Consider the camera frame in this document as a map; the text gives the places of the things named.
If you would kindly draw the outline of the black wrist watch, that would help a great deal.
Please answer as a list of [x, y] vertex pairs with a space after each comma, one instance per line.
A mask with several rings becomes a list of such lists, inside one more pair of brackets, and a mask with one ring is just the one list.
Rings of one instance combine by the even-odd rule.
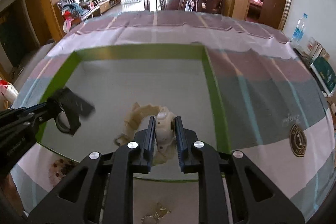
[[87, 119], [95, 111], [90, 102], [73, 93], [69, 88], [57, 90], [51, 99], [59, 111], [54, 118], [56, 127], [63, 134], [74, 136], [80, 128], [80, 117]]

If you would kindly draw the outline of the green shallow tray box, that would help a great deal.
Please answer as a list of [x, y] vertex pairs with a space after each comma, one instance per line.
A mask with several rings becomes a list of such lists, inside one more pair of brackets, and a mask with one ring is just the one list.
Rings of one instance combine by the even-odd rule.
[[114, 151], [132, 104], [166, 106], [203, 142], [218, 151], [231, 149], [227, 123], [208, 49], [201, 44], [128, 44], [84, 49], [50, 60], [44, 98], [68, 87], [93, 104], [74, 135], [54, 121], [38, 133], [46, 148], [80, 161], [88, 153]]

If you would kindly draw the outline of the green book stack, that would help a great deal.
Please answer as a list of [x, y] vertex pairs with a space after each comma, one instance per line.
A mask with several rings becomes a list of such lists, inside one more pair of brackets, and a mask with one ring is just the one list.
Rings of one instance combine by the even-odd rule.
[[320, 44], [316, 46], [311, 57], [309, 68], [315, 75], [318, 84], [326, 97], [332, 97], [335, 93], [335, 71], [328, 62], [329, 54]]

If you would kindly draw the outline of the striped pastel tablecloth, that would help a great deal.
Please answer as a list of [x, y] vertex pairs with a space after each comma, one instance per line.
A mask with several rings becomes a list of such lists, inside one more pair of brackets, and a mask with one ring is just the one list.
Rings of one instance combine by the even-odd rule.
[[[196, 43], [209, 51], [230, 152], [245, 153], [310, 220], [335, 184], [333, 119], [315, 79], [274, 28], [184, 11], [94, 18], [66, 34], [35, 67], [14, 107], [46, 100], [51, 78], [45, 70], [56, 56], [128, 44]], [[52, 162], [58, 155], [38, 142], [14, 168], [27, 210], [52, 189]]]

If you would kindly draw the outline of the clear plastic water bottle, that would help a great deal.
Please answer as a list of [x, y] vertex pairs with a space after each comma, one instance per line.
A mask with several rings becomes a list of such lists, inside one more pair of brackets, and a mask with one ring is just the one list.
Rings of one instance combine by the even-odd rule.
[[307, 18], [308, 18], [307, 14], [303, 13], [302, 17], [297, 22], [297, 25], [294, 29], [293, 35], [290, 40], [292, 43], [292, 46], [294, 47], [299, 46], [302, 40], [303, 34], [305, 32], [305, 28], [306, 28]]

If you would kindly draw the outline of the wooden tv cabinet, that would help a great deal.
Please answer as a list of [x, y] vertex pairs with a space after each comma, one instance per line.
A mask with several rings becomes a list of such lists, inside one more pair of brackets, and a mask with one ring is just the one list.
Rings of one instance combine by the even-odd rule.
[[120, 3], [121, 0], [102, 0], [94, 7], [93, 17], [102, 16], [102, 14]]

